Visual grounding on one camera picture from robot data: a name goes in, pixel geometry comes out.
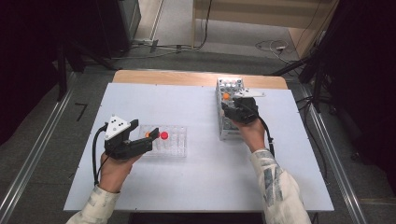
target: person's right hand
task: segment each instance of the person's right hand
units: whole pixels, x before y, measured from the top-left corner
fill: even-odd
[[[265,129],[259,119],[255,119],[249,124],[239,123],[233,120],[233,124],[238,127],[239,132],[252,153],[258,149],[265,148]]]

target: clear plastic box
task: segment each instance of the clear plastic box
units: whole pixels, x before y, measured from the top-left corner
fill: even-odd
[[[152,150],[144,156],[186,157],[187,127],[180,125],[139,125],[139,138],[159,128],[160,137],[152,142]]]

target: gray carpet floor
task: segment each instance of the gray carpet floor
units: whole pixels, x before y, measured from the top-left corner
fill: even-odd
[[[125,56],[125,59],[112,62],[115,66],[123,69],[162,69],[248,75],[270,74],[285,65],[278,59],[198,51],[148,59],[132,58],[147,55],[148,50],[147,48],[134,49]],[[168,51],[159,50],[156,53],[164,52]],[[112,81],[115,73],[106,70],[101,65],[90,62],[89,64],[84,74],[78,74],[78,82],[70,101],[8,223],[65,223],[73,215],[63,211],[64,202],[73,181],[73,174],[78,168],[106,84]],[[301,84],[296,81],[295,76],[294,72],[290,72],[283,77],[288,81],[288,86],[295,99],[301,99],[303,98]],[[28,115],[11,139],[0,146],[0,168],[2,170],[0,173],[0,195],[7,192],[8,185],[21,169],[25,158],[45,125],[55,106],[57,90],[58,88],[54,87]],[[79,121],[77,119],[81,112],[81,106],[76,103],[88,104]],[[342,123],[336,116],[328,113],[326,105],[322,105],[322,107],[322,116],[358,198],[394,197],[386,176],[381,170],[372,165],[364,165],[361,161],[352,161],[349,158],[354,152],[354,148],[347,138]],[[308,127],[319,141],[318,133],[309,117]],[[318,149],[313,142],[312,146],[317,155],[318,164],[323,169]],[[319,213],[319,223],[352,223],[332,169],[329,164],[327,167],[330,183],[328,190],[335,211]],[[363,204],[362,208],[369,223],[394,223],[396,220],[395,205]],[[114,212],[109,223],[128,223],[129,219],[129,213]]]

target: white board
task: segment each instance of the white board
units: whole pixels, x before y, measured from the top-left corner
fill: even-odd
[[[291,91],[262,90],[260,115],[275,142],[276,160],[300,186],[307,211],[332,211]],[[93,188],[92,139],[112,114],[141,125],[188,127],[185,158],[146,157],[134,164],[116,210],[140,212],[260,212],[262,196],[242,141],[220,141],[215,87],[117,84],[107,86],[64,210],[80,210]],[[138,136],[138,128],[130,139]],[[97,160],[104,151],[99,135]]]

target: forearm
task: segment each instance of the forearm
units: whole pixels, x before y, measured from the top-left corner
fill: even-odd
[[[300,189],[294,178],[283,170],[267,149],[251,154],[259,180],[265,219],[271,223],[310,223]]]
[[[66,224],[106,224],[119,197],[119,193],[109,193],[95,186],[84,208]]]

